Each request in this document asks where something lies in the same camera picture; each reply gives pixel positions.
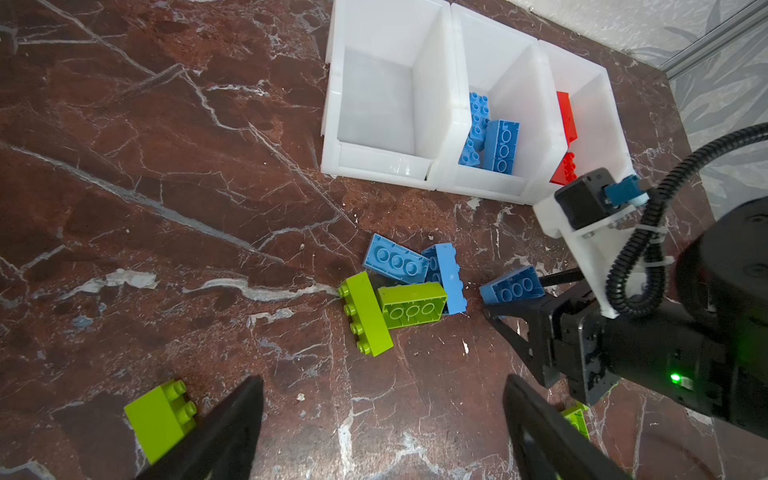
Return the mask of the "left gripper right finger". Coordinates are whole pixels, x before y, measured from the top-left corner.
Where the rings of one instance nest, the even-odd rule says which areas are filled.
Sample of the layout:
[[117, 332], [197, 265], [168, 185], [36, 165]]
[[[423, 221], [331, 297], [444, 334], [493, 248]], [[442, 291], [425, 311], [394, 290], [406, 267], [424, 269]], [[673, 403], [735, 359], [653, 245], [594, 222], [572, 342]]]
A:
[[503, 407], [522, 479], [628, 477], [516, 374], [506, 379]]

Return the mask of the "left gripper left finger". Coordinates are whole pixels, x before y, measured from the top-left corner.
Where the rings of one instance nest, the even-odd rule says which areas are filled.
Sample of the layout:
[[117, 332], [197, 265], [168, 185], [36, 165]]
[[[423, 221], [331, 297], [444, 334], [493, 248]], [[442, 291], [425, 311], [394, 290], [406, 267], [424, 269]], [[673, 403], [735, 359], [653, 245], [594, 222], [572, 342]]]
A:
[[202, 426], [141, 472], [140, 479], [248, 479], [261, 432], [264, 385], [247, 377]]

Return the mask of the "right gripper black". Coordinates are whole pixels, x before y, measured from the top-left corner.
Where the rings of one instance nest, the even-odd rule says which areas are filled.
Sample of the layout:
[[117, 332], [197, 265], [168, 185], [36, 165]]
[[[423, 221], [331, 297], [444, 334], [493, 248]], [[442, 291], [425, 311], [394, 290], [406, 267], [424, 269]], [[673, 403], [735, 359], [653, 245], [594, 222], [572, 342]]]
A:
[[[578, 268], [539, 276], [544, 290], [584, 278]], [[560, 296], [486, 305], [484, 315], [533, 375], [563, 376], [570, 396], [596, 404], [621, 379], [702, 415], [767, 435], [767, 386], [725, 341], [665, 302], [643, 318], [602, 316], [588, 285]]]

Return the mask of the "blue lego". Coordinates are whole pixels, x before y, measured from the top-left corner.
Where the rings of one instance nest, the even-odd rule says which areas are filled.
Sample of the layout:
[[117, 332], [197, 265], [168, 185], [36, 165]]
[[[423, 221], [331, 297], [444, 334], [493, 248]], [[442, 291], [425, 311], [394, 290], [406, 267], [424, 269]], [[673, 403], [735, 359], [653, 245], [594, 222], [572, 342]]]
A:
[[471, 125], [458, 163], [468, 167], [479, 167], [485, 148], [487, 127], [490, 122], [488, 97], [477, 92], [469, 93]]
[[487, 171], [512, 175], [519, 131], [519, 122], [492, 120], [486, 128], [481, 168]]
[[540, 298], [545, 295], [545, 290], [535, 268], [527, 266], [482, 285], [480, 294], [486, 305], [495, 305]]
[[429, 260], [379, 234], [374, 234], [363, 266], [404, 284], [419, 284], [426, 279]]
[[436, 244], [421, 252], [421, 255], [428, 259], [426, 280], [440, 283], [447, 294], [444, 307], [446, 315], [464, 313], [467, 308], [456, 254], [456, 249], [451, 243]]

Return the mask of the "green lego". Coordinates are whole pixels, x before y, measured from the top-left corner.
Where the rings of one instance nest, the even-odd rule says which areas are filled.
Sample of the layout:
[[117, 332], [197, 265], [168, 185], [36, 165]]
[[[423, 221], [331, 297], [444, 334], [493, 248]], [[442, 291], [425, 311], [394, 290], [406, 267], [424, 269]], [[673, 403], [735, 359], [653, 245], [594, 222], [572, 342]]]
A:
[[437, 322], [443, 315], [447, 293], [440, 283], [380, 287], [377, 298], [389, 330]]
[[182, 380], [168, 381], [128, 404], [125, 414], [150, 464], [156, 463], [195, 427], [196, 405]]
[[589, 430], [585, 420], [585, 412], [588, 410], [586, 405], [577, 403], [561, 412], [565, 418], [576, 430], [580, 432], [587, 440], [590, 439]]
[[393, 341], [368, 274], [361, 272], [347, 278], [338, 293], [350, 319], [350, 329], [357, 337], [358, 350], [373, 357], [390, 350]]

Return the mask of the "red lego pair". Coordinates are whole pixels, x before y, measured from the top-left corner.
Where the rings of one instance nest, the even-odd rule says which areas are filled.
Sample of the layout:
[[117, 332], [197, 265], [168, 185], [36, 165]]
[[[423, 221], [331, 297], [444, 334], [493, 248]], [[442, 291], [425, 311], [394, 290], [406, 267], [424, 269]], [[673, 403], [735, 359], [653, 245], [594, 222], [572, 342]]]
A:
[[558, 91], [557, 100], [560, 108], [565, 138], [567, 144], [570, 145], [578, 138], [570, 96], [566, 92]]

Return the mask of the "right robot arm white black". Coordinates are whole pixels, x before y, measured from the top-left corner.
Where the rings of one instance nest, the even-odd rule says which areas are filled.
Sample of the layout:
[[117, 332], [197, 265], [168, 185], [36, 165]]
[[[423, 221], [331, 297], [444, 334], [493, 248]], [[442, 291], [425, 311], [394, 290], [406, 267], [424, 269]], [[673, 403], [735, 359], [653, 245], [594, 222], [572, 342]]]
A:
[[662, 222], [704, 166], [765, 141], [758, 124], [699, 148], [649, 190], [636, 226], [604, 276], [588, 261], [546, 276], [560, 296], [490, 304], [488, 322], [536, 381], [566, 378], [575, 400], [597, 403], [627, 379], [757, 436], [767, 433], [767, 201], [722, 217], [679, 256], [663, 252]]

